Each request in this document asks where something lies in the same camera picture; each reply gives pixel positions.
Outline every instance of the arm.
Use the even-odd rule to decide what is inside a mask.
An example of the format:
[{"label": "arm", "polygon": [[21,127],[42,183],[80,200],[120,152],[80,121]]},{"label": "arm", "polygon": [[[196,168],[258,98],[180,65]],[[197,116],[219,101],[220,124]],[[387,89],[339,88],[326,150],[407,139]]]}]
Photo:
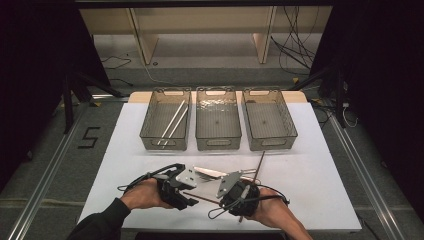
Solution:
[{"label": "arm", "polygon": [[67,239],[120,239],[122,224],[131,210],[152,207],[172,208],[160,199],[153,178],[140,182],[120,199],[116,198],[105,211],[82,220]]},{"label": "arm", "polygon": [[[261,196],[276,195],[277,193],[268,188],[262,188]],[[267,199],[259,201],[258,208],[249,220],[255,220],[265,226],[279,228],[294,240],[310,240],[303,224],[294,216],[290,209],[281,199]]]}]

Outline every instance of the person's right hand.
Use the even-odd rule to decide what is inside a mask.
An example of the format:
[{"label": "person's right hand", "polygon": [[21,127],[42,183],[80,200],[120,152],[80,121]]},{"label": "person's right hand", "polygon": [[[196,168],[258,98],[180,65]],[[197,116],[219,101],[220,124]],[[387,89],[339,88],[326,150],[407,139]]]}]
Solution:
[{"label": "person's right hand", "polygon": [[[269,188],[262,188],[260,196],[278,195]],[[286,232],[291,238],[312,239],[303,224],[294,216],[286,204],[279,198],[259,201],[258,208],[248,220],[255,220],[271,228],[279,228]]]}]

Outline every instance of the printed number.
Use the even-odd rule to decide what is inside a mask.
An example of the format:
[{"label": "printed number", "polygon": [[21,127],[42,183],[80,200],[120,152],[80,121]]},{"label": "printed number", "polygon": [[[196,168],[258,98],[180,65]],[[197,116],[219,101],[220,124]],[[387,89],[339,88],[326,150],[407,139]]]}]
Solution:
[{"label": "printed number", "polygon": [[78,146],[78,149],[94,148],[94,145],[96,145],[98,137],[87,137],[88,132],[90,130],[93,130],[93,129],[98,130],[98,129],[100,129],[100,127],[88,127],[87,130],[85,130],[84,137],[82,137],[82,140],[92,140],[93,142],[91,143],[91,145],[90,146]]}]

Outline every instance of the metal stick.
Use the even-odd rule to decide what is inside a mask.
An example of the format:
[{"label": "metal stick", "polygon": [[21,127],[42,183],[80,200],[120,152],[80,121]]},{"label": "metal stick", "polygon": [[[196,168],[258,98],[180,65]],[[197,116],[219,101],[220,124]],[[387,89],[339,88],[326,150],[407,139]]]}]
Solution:
[{"label": "metal stick", "polygon": [[187,194],[189,196],[192,196],[192,197],[195,197],[195,198],[198,198],[198,199],[201,199],[201,200],[205,200],[207,202],[211,202],[211,203],[215,203],[215,204],[218,204],[219,205],[219,202],[217,202],[217,201],[210,200],[210,199],[207,199],[207,198],[204,198],[204,197],[201,197],[201,196],[197,196],[197,195],[194,195],[194,194],[191,194],[191,193],[188,193],[188,192],[183,192],[183,193],[184,194]]},{"label": "metal stick", "polygon": [[177,111],[175,112],[174,116],[172,117],[171,121],[169,122],[168,126],[166,127],[165,132],[163,132],[162,137],[160,137],[161,140],[159,140],[158,145],[160,144],[160,142],[162,142],[163,137],[165,137],[166,132],[168,132],[169,128],[171,127],[172,123],[174,122],[175,118],[177,117],[177,115],[180,112],[181,107],[184,105],[184,103],[185,103],[185,100],[183,100],[181,102],[180,106],[178,107]]},{"label": "metal stick", "polygon": [[[258,167],[256,168],[255,176],[253,177],[253,181],[252,181],[253,183],[255,183],[256,181],[256,177],[258,176],[259,169],[261,168],[262,160],[264,159],[264,156],[265,156],[265,151],[262,152],[261,160],[259,161]],[[241,223],[241,221],[243,221],[243,216],[240,216],[239,218],[239,223]]]},{"label": "metal stick", "polygon": [[[184,112],[183,112],[183,114],[181,115],[180,119],[178,120],[177,124],[175,124],[174,129],[172,129],[171,134],[169,134],[169,137],[168,137],[168,138],[171,138],[171,137],[172,137],[172,135],[174,135],[175,130],[176,130],[176,129],[177,129],[177,127],[180,125],[180,123],[181,123],[181,121],[183,120],[184,115],[186,114],[187,110],[188,110],[188,107],[184,110]],[[168,144],[168,142],[169,142],[169,140],[166,140],[165,144],[162,146],[162,149],[164,149],[164,148],[165,148],[165,146]]]}]

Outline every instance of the white tabletop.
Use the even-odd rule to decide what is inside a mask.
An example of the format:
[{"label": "white tabletop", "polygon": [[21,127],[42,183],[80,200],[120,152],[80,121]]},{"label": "white tabletop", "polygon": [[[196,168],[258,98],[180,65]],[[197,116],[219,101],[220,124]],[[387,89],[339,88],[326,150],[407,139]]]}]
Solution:
[{"label": "white tabletop", "polygon": [[[289,208],[307,230],[359,231],[356,217],[346,190],[334,165],[325,139],[309,103],[288,103],[298,137],[290,150],[267,151],[258,179],[290,199]],[[160,153],[146,151],[139,137],[147,103],[126,103],[122,108],[103,162],[90,191],[80,220],[103,211],[122,192],[117,186],[126,185],[148,171],[173,163],[211,168],[223,172],[256,168],[261,152],[249,150],[241,107],[239,106],[242,139],[239,150],[199,152],[195,140],[195,107],[192,108],[189,142],[186,151]],[[211,200],[218,181],[200,183],[190,193]],[[199,200],[193,207],[177,209],[152,208],[133,210],[123,228],[143,231],[273,231],[257,222],[243,220],[224,213],[215,220],[208,212],[217,205]]]}]

